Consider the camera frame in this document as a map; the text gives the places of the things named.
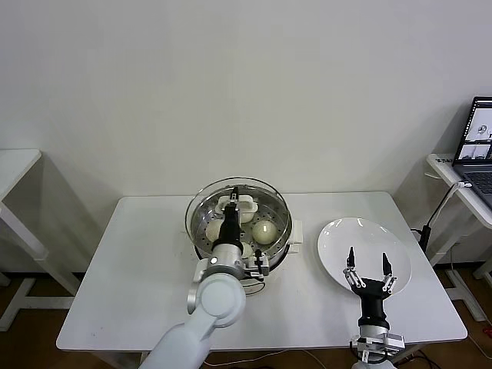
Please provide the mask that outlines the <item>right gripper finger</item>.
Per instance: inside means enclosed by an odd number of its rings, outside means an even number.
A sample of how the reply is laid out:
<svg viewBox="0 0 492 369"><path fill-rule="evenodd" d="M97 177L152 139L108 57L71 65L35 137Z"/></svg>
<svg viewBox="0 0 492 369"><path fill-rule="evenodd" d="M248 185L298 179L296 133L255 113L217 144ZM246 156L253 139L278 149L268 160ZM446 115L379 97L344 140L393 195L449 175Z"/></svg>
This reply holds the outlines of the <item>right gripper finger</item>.
<svg viewBox="0 0 492 369"><path fill-rule="evenodd" d="M350 247L349 254L347 256L344 276L352 288L365 288L365 283L356 271L353 247Z"/></svg>
<svg viewBox="0 0 492 369"><path fill-rule="evenodd" d="M397 278L393 275L392 266L387 258L387 254L384 252L382 254L382 270L384 274L384 279L382 281L382 292L384 294L392 294L393 286Z"/></svg>

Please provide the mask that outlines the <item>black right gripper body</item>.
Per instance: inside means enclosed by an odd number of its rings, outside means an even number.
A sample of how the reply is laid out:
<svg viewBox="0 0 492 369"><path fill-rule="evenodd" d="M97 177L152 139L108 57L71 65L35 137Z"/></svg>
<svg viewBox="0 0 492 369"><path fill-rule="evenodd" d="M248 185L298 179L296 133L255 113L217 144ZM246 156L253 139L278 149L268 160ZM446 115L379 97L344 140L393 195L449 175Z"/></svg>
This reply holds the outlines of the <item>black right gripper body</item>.
<svg viewBox="0 0 492 369"><path fill-rule="evenodd" d="M353 286L353 292L361 299L361 317L358 319L358 326L389 327L383 301L390 294L388 291L383 291L384 282L368 278L363 278L362 281L364 287Z"/></svg>

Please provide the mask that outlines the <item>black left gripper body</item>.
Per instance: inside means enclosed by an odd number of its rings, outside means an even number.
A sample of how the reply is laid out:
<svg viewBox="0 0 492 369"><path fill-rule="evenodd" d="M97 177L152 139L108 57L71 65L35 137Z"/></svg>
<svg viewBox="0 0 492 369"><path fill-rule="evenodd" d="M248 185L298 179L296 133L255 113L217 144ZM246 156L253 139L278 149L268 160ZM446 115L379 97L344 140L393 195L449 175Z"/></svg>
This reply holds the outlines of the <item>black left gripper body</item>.
<svg viewBox="0 0 492 369"><path fill-rule="evenodd" d="M233 244L241 246L241 226L239 213L235 205L227 205L224 208L224 219L220 227L218 239L214 245Z"/></svg>

